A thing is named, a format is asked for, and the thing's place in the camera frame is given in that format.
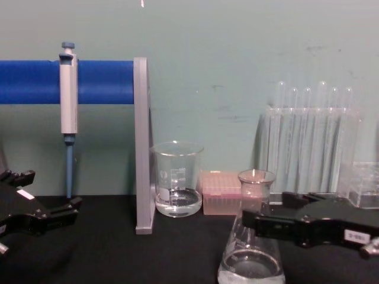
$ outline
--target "black table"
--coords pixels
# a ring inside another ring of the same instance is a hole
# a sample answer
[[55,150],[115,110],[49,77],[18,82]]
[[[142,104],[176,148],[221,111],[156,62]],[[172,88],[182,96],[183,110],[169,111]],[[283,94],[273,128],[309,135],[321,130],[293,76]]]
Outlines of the black table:
[[[63,198],[39,198],[47,206]],[[41,237],[2,238],[1,284],[215,284],[233,217],[156,213],[152,235],[135,235],[135,196],[84,196],[74,226]],[[356,251],[280,242],[287,284],[379,283],[379,260]]]

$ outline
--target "conical flask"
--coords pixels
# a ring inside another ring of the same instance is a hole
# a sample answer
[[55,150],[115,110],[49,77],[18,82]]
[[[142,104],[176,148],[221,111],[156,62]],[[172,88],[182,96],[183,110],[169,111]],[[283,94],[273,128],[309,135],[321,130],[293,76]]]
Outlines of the conical flask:
[[219,267],[219,284],[284,284],[277,241],[256,237],[253,229],[242,225],[244,209],[269,214],[270,186],[275,175],[263,170],[245,170],[238,178],[241,205]]

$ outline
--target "wall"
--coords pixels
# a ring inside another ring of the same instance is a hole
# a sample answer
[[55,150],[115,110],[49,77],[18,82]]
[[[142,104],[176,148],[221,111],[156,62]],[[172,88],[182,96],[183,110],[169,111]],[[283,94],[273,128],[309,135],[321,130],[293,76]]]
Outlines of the wall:
[[[60,43],[74,41],[81,59],[148,57],[155,142],[203,143],[205,169],[250,166],[259,115],[279,80],[349,85],[363,114],[356,160],[371,162],[378,159],[378,12],[369,0],[144,0],[144,7],[141,0],[67,0],[64,7],[13,0],[0,9],[0,50],[2,59],[56,60]],[[59,109],[13,108],[0,108],[8,163],[38,171],[34,194],[63,194]],[[29,115],[16,117],[15,111]],[[76,192],[130,193],[133,111],[87,111],[81,114]],[[103,117],[114,142],[93,125]],[[110,184],[97,179],[103,171],[115,175]]]

